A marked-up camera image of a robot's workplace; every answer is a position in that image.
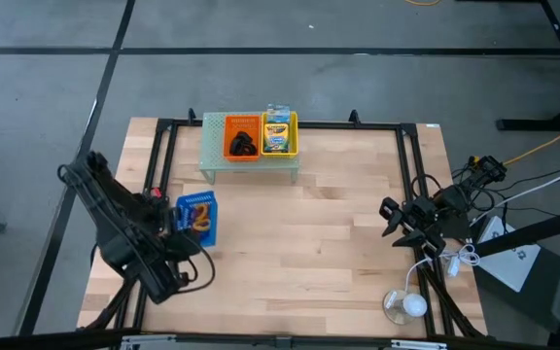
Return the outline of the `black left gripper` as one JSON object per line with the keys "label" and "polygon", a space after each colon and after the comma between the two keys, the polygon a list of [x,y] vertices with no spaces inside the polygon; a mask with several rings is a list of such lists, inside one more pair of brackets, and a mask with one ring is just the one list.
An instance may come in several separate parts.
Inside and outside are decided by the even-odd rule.
{"label": "black left gripper", "polygon": [[201,252],[199,235],[191,228],[181,229],[182,214],[178,206],[168,210],[170,232],[163,236],[164,256],[169,262],[180,263]]}

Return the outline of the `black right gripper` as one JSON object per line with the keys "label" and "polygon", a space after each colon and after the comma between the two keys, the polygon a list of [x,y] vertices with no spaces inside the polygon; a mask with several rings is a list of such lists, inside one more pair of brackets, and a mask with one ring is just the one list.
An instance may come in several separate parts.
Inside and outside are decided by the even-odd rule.
{"label": "black right gripper", "polygon": [[387,236],[398,229],[404,219],[403,237],[393,242],[393,247],[422,248],[428,256],[440,256],[446,242],[443,239],[442,225],[438,221],[438,209],[425,196],[419,196],[400,205],[391,197],[384,197],[379,215],[385,219],[388,226],[382,236]]}

